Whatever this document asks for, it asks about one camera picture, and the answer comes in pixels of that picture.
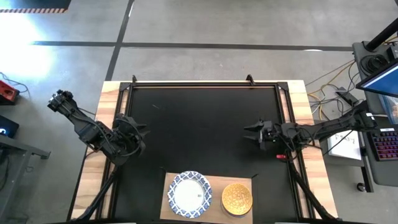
wooden tabletop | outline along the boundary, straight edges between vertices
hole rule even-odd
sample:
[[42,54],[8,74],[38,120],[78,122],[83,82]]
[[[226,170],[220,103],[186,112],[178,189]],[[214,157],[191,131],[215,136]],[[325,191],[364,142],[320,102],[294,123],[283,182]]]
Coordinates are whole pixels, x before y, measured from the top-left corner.
[[[295,121],[298,124],[313,124],[310,104],[307,98],[303,80],[261,80],[256,82],[287,82],[289,84],[289,93],[292,101]],[[119,81],[104,82],[99,99],[98,109],[96,112],[96,120],[102,121],[108,127],[112,127],[112,122],[115,113],[116,101],[119,93]],[[286,103],[282,97],[282,104],[284,105],[285,118],[288,118],[286,110]],[[124,111],[126,98],[123,99],[121,111]],[[335,201],[331,192],[328,174],[326,173],[325,163],[323,161],[321,150],[315,147],[307,147],[303,151],[303,158],[305,163],[305,170],[307,172],[309,186],[311,191],[315,194],[319,202],[326,208],[326,210],[337,217]],[[73,205],[72,218],[79,217],[85,209],[90,205],[97,193],[100,191],[101,180],[104,172],[105,156],[102,152],[90,155],[83,164],[80,182]],[[108,191],[103,207],[103,217],[108,213],[108,203],[110,191]],[[306,210],[306,200],[303,192],[299,190],[300,201],[305,217],[308,217]]]

concrete floor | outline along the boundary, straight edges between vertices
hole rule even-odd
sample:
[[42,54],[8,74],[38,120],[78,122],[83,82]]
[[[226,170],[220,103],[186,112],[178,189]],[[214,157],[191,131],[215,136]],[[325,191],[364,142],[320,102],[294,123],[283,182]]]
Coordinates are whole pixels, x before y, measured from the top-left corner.
[[[114,49],[29,42],[115,42],[127,2],[72,0],[65,14],[0,14],[0,71],[31,93],[0,114],[21,124],[18,140],[52,152],[47,161],[32,159],[34,171],[26,173],[14,202],[14,216],[26,214],[28,223],[66,219],[85,151],[73,126],[49,110],[47,100],[59,88],[70,90],[79,106],[95,111]],[[124,41],[347,47],[371,39],[397,15],[393,0],[136,0]],[[140,80],[242,80],[250,73],[255,79],[308,83],[352,58],[351,52],[122,48],[112,80],[130,80],[132,74]],[[334,82],[348,83],[346,73]],[[335,96],[329,88],[325,93]],[[333,103],[325,108],[329,118],[339,115]],[[326,168],[341,218],[396,223],[397,188],[375,185],[375,193],[360,193],[359,168]]]

red device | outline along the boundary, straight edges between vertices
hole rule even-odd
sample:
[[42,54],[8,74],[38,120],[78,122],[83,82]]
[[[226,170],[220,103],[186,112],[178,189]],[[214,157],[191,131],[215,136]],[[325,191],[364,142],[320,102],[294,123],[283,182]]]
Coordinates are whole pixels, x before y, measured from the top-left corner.
[[0,81],[0,105],[15,105],[17,95],[19,95],[19,90]]

white paper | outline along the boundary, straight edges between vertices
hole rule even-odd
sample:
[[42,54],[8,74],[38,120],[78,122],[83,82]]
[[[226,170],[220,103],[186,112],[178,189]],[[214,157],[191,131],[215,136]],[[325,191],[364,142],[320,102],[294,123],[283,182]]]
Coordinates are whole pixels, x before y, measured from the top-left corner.
[[[328,138],[328,150],[331,149],[335,144],[337,144],[350,131],[351,130],[343,131]],[[339,145],[334,147],[329,152],[329,155],[361,160],[362,157],[361,150],[359,148],[358,132],[353,131],[351,134],[349,134],[344,140],[339,143]]]

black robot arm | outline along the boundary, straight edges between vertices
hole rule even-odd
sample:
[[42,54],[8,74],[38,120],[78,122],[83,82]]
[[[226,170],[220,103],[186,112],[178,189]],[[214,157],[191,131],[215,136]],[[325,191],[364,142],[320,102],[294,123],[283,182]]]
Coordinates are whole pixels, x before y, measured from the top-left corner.
[[314,125],[300,125],[297,123],[274,124],[272,121],[260,120],[245,130],[256,132],[256,136],[245,138],[258,141],[260,148],[266,150],[266,141],[283,141],[292,151],[299,151],[315,139],[324,140],[342,131],[371,131],[377,126],[371,113],[363,105],[354,107],[342,117]]
[[272,121],[260,120],[254,125],[245,127],[245,130],[256,132],[256,136],[245,136],[245,138],[255,140],[259,143],[260,149],[266,150],[266,141],[282,141],[287,149],[281,151],[285,153],[289,165],[289,170],[294,180],[302,188],[305,196],[311,201],[311,204],[324,220],[340,220],[330,215],[321,203],[314,196],[309,186],[304,182],[299,172],[295,168],[294,158],[290,152],[300,152],[306,145],[315,139],[326,139],[336,133],[353,131],[371,131],[377,127],[377,124],[371,113],[366,112],[365,103],[355,106],[344,116],[315,125],[300,125],[297,123],[273,124]]
[[115,165],[121,166],[129,156],[138,156],[145,149],[142,141],[146,133],[139,130],[146,127],[137,124],[132,118],[118,114],[113,121],[115,128],[109,129],[101,121],[94,121],[79,110],[73,95],[69,91],[57,91],[47,105],[59,112],[75,126],[79,139],[94,151],[102,151]]

